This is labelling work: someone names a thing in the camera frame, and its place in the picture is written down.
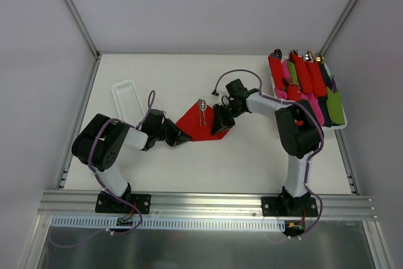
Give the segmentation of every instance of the white wall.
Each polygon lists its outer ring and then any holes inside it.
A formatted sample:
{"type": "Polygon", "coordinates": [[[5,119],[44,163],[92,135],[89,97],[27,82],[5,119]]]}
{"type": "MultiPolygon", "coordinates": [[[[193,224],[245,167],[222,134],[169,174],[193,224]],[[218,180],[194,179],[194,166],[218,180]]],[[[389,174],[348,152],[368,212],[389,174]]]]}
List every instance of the white wall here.
{"type": "Polygon", "coordinates": [[[319,49],[348,0],[74,0],[100,51],[319,49]]]}
{"type": "Polygon", "coordinates": [[[396,268],[403,267],[402,16],[403,0],[360,0],[325,58],[344,97],[362,193],[375,198],[396,268]]]}
{"type": "Polygon", "coordinates": [[[62,0],[0,0],[0,267],[57,177],[92,57],[62,0]]]}

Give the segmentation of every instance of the pink fabric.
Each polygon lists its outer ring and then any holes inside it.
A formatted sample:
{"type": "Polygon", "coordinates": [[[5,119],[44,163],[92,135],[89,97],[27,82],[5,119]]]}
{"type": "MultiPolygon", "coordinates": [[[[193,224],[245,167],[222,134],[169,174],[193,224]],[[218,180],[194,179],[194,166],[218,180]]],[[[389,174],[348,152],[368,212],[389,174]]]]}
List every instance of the pink fabric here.
{"type": "Polygon", "coordinates": [[[308,100],[309,100],[309,104],[311,105],[316,119],[318,120],[319,124],[321,126],[325,125],[325,118],[323,117],[323,113],[322,110],[319,106],[319,102],[317,101],[317,98],[315,97],[314,93],[309,93],[308,94],[308,100]]]}
{"type": "Polygon", "coordinates": [[[287,100],[287,93],[285,91],[280,91],[279,89],[275,88],[275,93],[277,98],[287,100]]]}
{"type": "Polygon", "coordinates": [[[300,97],[301,97],[301,99],[305,99],[305,100],[309,101],[307,94],[300,93],[300,97]]]}
{"type": "Polygon", "coordinates": [[[290,75],[290,72],[288,71],[288,67],[287,67],[287,60],[284,60],[281,63],[281,69],[283,71],[284,79],[291,79],[291,75],[290,75]]]}

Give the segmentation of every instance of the clear plastic tray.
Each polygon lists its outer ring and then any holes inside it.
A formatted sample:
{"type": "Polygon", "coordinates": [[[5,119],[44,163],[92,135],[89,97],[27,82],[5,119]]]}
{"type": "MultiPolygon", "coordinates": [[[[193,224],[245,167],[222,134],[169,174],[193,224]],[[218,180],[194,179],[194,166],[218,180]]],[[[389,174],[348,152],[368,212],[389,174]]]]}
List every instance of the clear plastic tray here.
{"type": "Polygon", "coordinates": [[[144,110],[133,80],[114,84],[112,95],[115,100],[119,119],[136,126],[144,118],[144,110]]]}

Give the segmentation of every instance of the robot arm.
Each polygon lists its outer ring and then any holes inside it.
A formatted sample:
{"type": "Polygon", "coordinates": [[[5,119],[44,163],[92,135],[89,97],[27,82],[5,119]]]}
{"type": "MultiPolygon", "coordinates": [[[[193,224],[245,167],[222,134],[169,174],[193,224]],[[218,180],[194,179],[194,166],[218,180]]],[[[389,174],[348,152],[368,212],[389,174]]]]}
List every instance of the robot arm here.
{"type": "Polygon", "coordinates": [[[303,106],[315,117],[307,100],[298,101],[298,105],[283,104],[281,100],[263,96],[258,89],[247,90],[237,79],[226,85],[229,93],[228,105],[214,105],[214,123],[212,134],[216,134],[235,125],[234,118],[249,113],[259,113],[268,118],[276,117],[281,144],[288,153],[288,174],[283,187],[278,207],[288,215],[304,209],[310,200],[307,191],[309,173],[307,160],[319,148],[321,137],[312,120],[301,110],[303,106]]]}
{"type": "MultiPolygon", "coordinates": [[[[95,138],[109,119],[100,113],[97,114],[75,139],[72,154],[83,164],[88,165],[95,138]]],[[[115,164],[120,149],[125,144],[134,149],[148,151],[157,141],[162,140],[165,140],[169,146],[175,147],[191,140],[191,137],[177,128],[170,119],[165,118],[160,110],[150,110],[140,130],[120,121],[112,122],[106,126],[95,145],[91,165],[101,182],[114,195],[131,203],[130,184],[125,181],[115,164]]]]}

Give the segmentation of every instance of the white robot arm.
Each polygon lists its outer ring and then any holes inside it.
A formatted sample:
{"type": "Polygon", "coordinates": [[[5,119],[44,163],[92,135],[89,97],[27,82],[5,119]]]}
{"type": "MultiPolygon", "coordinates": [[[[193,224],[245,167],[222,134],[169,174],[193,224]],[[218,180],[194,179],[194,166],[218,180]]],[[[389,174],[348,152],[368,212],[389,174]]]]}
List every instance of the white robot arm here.
{"type": "Polygon", "coordinates": [[[307,189],[309,160],[314,152],[318,152],[323,132],[309,102],[284,101],[266,96],[258,89],[247,90],[239,79],[230,82],[226,88],[229,102],[214,105],[212,134],[233,127],[234,119],[243,113],[258,113],[268,118],[275,116],[281,144],[288,153],[288,174],[282,193],[273,205],[279,211],[274,213],[293,216],[311,208],[315,201],[307,189]]]}

